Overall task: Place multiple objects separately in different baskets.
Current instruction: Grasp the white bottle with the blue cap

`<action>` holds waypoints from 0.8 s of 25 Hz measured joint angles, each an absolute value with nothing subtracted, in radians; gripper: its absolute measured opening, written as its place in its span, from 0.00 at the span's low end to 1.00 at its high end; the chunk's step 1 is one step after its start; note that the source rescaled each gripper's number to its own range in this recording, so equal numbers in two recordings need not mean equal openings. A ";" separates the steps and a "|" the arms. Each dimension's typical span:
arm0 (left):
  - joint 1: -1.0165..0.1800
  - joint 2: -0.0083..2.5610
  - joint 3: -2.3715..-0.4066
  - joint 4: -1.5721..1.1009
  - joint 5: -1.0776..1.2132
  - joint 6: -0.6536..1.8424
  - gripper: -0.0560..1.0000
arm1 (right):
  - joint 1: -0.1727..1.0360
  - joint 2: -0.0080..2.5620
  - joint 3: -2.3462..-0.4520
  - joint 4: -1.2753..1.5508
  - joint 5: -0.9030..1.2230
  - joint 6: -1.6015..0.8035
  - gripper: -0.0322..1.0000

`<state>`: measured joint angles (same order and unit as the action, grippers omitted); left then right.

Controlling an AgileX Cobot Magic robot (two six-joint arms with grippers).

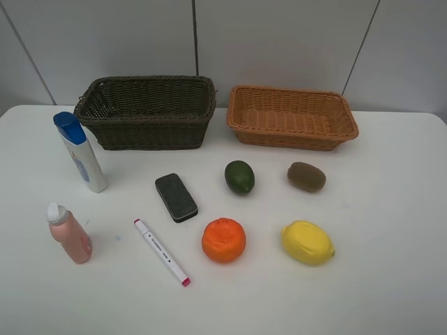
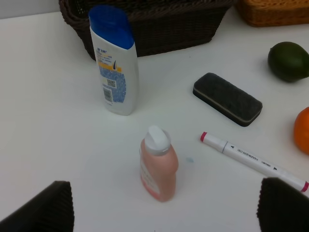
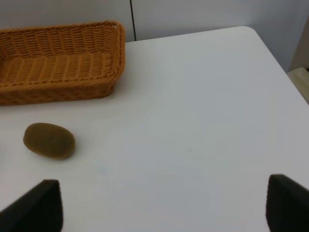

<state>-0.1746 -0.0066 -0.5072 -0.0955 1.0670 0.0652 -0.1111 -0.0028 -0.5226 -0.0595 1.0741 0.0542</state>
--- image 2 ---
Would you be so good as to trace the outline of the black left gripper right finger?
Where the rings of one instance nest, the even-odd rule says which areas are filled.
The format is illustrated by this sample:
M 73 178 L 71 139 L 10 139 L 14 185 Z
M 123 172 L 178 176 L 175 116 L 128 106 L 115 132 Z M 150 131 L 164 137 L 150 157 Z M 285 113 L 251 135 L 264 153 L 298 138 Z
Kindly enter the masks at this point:
M 309 230 L 309 198 L 278 178 L 262 180 L 256 214 L 262 232 Z

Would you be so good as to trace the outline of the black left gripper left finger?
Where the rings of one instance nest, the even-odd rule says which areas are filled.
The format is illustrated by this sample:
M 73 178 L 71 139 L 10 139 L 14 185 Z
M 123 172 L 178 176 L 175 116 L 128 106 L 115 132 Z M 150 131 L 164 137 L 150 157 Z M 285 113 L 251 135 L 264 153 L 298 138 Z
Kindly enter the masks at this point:
M 69 181 L 54 181 L 0 221 L 2 232 L 72 232 L 74 209 Z

